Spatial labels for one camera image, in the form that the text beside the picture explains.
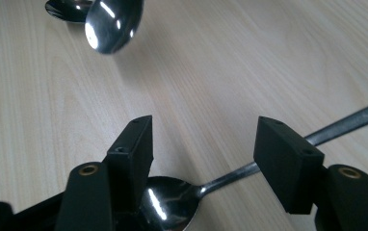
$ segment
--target metal spoon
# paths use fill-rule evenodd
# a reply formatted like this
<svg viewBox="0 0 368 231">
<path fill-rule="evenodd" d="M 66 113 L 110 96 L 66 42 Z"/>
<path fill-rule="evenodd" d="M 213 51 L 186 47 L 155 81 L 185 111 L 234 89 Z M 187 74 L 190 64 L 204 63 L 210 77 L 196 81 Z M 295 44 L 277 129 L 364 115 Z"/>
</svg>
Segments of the metal spoon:
<svg viewBox="0 0 368 231">
<path fill-rule="evenodd" d="M 314 146 L 368 125 L 368 107 L 305 137 Z M 126 230 L 183 230 L 195 215 L 200 200 L 232 182 L 260 169 L 254 162 L 201 186 L 183 180 L 156 176 L 147 180 L 141 211 L 135 218 L 122 218 L 119 228 Z"/>
<path fill-rule="evenodd" d="M 85 33 L 89 45 L 102 54 L 118 51 L 134 37 L 144 0 L 97 0 L 88 12 Z"/>
<path fill-rule="evenodd" d="M 85 23 L 88 11 L 94 0 L 49 0 L 46 11 L 66 22 Z"/>
</svg>

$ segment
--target spoon bowl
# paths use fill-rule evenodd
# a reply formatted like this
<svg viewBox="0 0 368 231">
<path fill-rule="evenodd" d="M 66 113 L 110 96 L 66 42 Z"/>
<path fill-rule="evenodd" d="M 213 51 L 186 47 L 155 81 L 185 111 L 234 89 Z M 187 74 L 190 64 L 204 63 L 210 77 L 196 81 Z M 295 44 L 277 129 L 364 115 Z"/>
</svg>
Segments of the spoon bowl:
<svg viewBox="0 0 368 231">
<path fill-rule="evenodd" d="M 97 0 L 86 18 L 89 45 L 102 54 L 112 54 L 136 34 L 144 0 Z"/>
<path fill-rule="evenodd" d="M 49 0 L 45 3 L 46 11 L 62 21 L 85 23 L 94 0 Z"/>
</svg>

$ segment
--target screw hole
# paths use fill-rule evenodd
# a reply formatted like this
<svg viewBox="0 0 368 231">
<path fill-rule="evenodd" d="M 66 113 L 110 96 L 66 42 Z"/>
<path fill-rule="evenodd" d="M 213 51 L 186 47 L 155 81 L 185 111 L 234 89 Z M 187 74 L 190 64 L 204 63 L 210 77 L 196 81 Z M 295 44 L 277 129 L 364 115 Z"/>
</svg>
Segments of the screw hole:
<svg viewBox="0 0 368 231">
<path fill-rule="evenodd" d="M 355 169 L 349 168 L 349 167 L 341 167 L 338 169 L 338 171 L 342 175 L 352 178 L 352 179 L 359 179 L 361 177 L 361 174 L 358 171 L 356 171 Z"/>
<path fill-rule="evenodd" d="M 117 147 L 117 148 L 115 148 L 115 151 L 117 151 L 117 152 L 126 152 L 126 148 L 124 148 L 124 147 Z"/>
<path fill-rule="evenodd" d="M 83 176 L 89 176 L 97 172 L 99 167 L 95 165 L 85 166 L 79 169 L 79 174 Z"/>
</svg>

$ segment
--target spoon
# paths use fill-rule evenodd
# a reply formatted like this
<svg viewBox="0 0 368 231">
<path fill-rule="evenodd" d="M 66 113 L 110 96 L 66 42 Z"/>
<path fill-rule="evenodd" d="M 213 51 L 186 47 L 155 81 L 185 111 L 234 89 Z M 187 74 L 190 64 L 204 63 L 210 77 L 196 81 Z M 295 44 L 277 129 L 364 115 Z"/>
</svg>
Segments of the spoon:
<svg viewBox="0 0 368 231">
<path fill-rule="evenodd" d="M 86 17 L 89 45 L 102 54 L 118 51 L 134 37 L 144 0 L 97 0 Z"/>
<path fill-rule="evenodd" d="M 49 0 L 46 11 L 66 22 L 85 23 L 86 15 L 94 0 Z"/>
<path fill-rule="evenodd" d="M 368 125 L 368 107 L 305 138 L 317 146 L 365 125 Z M 204 196 L 259 171 L 258 165 L 252 162 L 201 186 L 167 176 L 149 177 L 140 212 L 134 218 L 121 218 L 118 230 L 183 230 Z"/>
</svg>

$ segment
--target light wood surface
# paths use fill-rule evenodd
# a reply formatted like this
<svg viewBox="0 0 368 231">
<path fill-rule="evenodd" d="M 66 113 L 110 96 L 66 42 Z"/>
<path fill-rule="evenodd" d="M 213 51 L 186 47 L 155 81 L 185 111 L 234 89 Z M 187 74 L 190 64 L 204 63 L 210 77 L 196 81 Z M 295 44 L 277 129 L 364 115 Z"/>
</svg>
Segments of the light wood surface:
<svg viewBox="0 0 368 231">
<path fill-rule="evenodd" d="M 146 0 L 103 56 L 44 1 L 0 1 L 0 200 L 16 212 L 153 115 L 150 175 L 206 183 L 252 161 L 259 116 L 302 135 L 368 105 L 368 1 Z M 368 172 L 368 127 L 319 147 Z M 188 230 L 314 230 L 261 173 L 206 196 Z"/>
</svg>

